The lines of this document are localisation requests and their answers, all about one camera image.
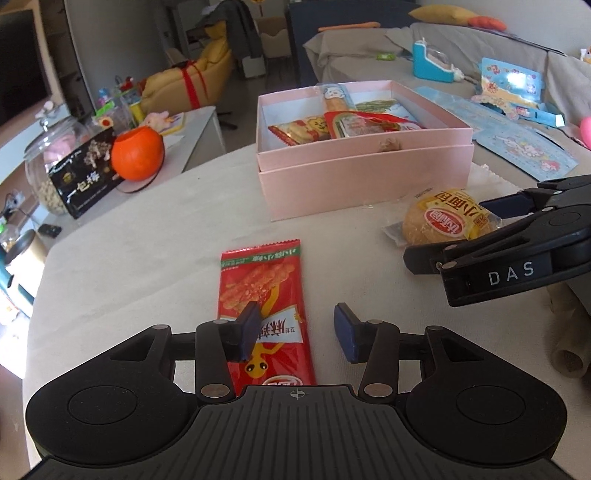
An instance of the white tablecloth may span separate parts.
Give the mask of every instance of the white tablecloth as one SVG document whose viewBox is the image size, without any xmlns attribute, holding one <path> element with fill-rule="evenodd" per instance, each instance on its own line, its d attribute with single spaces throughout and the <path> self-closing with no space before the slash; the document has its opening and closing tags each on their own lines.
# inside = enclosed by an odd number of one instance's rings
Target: white tablecloth
<svg viewBox="0 0 591 480">
<path fill-rule="evenodd" d="M 381 227 L 392 206 L 359 207 L 271 223 L 254 146 L 225 155 L 131 199 L 74 232 L 50 252 L 35 302 L 24 403 L 45 383 L 157 323 L 191 332 L 216 317 L 220 253 L 302 240 L 303 288 L 317 379 L 357 386 L 364 366 L 346 363 L 333 331 L 345 301 L 361 319 L 423 333 L 443 325 L 555 388 L 569 423 L 554 456 L 576 478 L 591 472 L 591 391 L 559 375 L 548 354 L 560 325 L 544 289 L 452 309 L 441 280 L 414 277 Z M 420 379 L 401 365 L 400 390 Z M 177 384 L 193 391 L 193 367 Z M 32 463 L 38 459 L 30 448 Z"/>
</svg>

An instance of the television screen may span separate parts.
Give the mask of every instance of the television screen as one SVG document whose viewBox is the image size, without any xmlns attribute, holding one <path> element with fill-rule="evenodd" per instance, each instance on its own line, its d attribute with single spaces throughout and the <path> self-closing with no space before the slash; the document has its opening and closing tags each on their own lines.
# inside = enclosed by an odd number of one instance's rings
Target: television screen
<svg viewBox="0 0 591 480">
<path fill-rule="evenodd" d="M 0 15 L 0 125 L 50 95 L 33 11 Z"/>
</svg>

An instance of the red strap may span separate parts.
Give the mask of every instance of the red strap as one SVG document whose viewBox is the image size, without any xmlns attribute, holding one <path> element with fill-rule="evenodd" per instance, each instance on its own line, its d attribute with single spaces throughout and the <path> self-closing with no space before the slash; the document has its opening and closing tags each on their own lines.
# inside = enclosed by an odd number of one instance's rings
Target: red strap
<svg viewBox="0 0 591 480">
<path fill-rule="evenodd" d="M 199 102 L 199 97 L 197 95 L 197 90 L 195 90 L 195 85 L 193 85 L 193 81 L 191 80 L 191 76 L 189 75 L 189 68 L 193 67 L 194 64 L 197 62 L 192 62 L 187 64 L 187 66 L 183 69 L 181 69 L 181 72 L 183 72 L 183 79 L 185 81 L 185 87 L 187 89 L 187 94 L 189 96 L 189 101 L 191 102 L 191 108 L 193 110 L 197 110 L 198 108 L 201 107 L 201 103 Z M 201 71 L 195 67 L 195 70 L 197 70 L 197 74 L 199 75 L 199 79 L 201 80 L 201 85 L 203 86 L 203 91 L 205 91 L 205 97 L 208 98 L 209 95 L 207 93 L 207 85 L 205 85 L 205 80 L 203 78 L 203 75 L 201 74 Z"/>
</svg>

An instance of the pink cardboard box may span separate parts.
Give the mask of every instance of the pink cardboard box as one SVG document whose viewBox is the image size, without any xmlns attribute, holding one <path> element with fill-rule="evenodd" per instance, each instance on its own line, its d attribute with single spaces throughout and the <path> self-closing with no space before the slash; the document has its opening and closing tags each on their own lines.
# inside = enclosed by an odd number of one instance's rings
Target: pink cardboard box
<svg viewBox="0 0 591 480">
<path fill-rule="evenodd" d="M 425 187 L 466 186 L 474 153 L 468 125 L 393 81 L 345 85 L 355 103 L 395 98 L 426 129 L 289 147 L 268 126 L 322 115 L 319 92 L 307 87 L 260 96 L 256 151 L 272 220 L 396 200 Z M 378 153 L 389 138 L 402 150 Z"/>
</svg>

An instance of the orange ball-shaped container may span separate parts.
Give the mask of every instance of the orange ball-shaped container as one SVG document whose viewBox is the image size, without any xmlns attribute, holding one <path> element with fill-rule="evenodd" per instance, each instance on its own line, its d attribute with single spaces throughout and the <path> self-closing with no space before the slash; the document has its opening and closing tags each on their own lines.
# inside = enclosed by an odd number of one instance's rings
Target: orange ball-shaped container
<svg viewBox="0 0 591 480">
<path fill-rule="evenodd" d="M 139 127 L 118 136 L 111 152 L 113 168 L 125 180 L 146 180 L 158 171 L 163 161 L 162 135 L 150 127 Z"/>
</svg>

